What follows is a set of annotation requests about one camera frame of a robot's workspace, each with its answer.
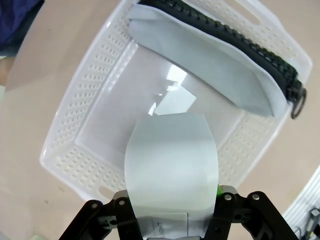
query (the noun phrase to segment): green object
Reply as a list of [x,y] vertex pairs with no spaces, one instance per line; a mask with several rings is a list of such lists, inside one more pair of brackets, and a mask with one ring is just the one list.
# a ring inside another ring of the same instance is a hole
[[224,193],[224,191],[223,191],[222,188],[218,185],[218,191],[216,192],[216,196],[217,196],[217,197],[220,197],[223,193]]

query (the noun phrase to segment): zipper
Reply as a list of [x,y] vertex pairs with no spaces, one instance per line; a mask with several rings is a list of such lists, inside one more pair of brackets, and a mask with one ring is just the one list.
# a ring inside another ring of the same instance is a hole
[[297,70],[280,56],[254,43],[228,25],[207,17],[181,0],[141,0],[138,4],[157,8],[241,50],[272,76],[287,101],[293,103],[291,118],[296,119],[299,116],[306,102],[307,90],[298,80]]

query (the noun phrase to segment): person's clothing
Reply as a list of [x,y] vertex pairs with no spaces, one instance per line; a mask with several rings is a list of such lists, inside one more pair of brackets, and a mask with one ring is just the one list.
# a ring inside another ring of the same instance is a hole
[[15,56],[44,0],[0,0],[0,56]]

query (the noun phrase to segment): basket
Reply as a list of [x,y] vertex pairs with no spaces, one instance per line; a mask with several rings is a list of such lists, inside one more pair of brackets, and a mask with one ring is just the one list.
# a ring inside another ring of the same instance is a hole
[[[84,200],[107,202],[126,188],[125,149],[135,121],[153,114],[165,97],[162,93],[172,87],[168,70],[182,71],[131,39],[126,14],[135,2],[121,1],[95,37],[57,109],[40,156],[42,166]],[[185,2],[281,56],[297,69],[301,82],[308,79],[310,58],[258,0]],[[235,10],[235,3],[259,24]],[[289,107],[279,118],[253,115],[200,79],[184,75],[182,99],[188,100],[179,104],[204,113],[218,149],[219,181],[237,187],[279,132]]]

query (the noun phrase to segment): beige tabletop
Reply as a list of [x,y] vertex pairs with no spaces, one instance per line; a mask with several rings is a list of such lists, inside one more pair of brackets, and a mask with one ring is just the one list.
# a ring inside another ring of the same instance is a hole
[[[64,92],[117,0],[49,0],[36,17],[13,66],[0,109],[0,231],[12,240],[33,233],[56,240],[83,205],[42,169],[39,157]],[[307,104],[288,120],[238,188],[265,192],[283,212],[319,165],[320,3],[264,0],[313,61]],[[229,239],[249,239],[238,226]]]

